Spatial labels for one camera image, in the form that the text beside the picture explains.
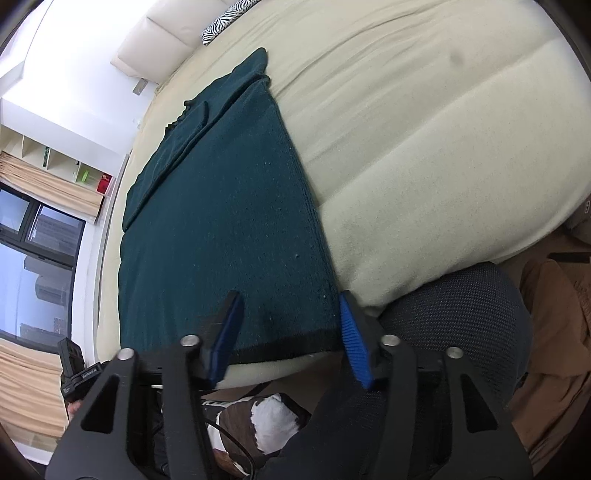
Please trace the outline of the person's left hand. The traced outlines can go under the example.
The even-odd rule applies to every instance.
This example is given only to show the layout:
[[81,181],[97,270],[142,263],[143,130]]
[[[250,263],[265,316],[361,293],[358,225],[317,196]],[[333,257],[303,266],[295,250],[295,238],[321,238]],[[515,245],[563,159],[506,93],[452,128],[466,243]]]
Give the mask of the person's left hand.
[[67,411],[67,415],[68,415],[69,420],[72,420],[72,418],[77,414],[77,412],[82,407],[82,404],[83,404],[82,400],[77,400],[72,403],[66,404],[66,411]]

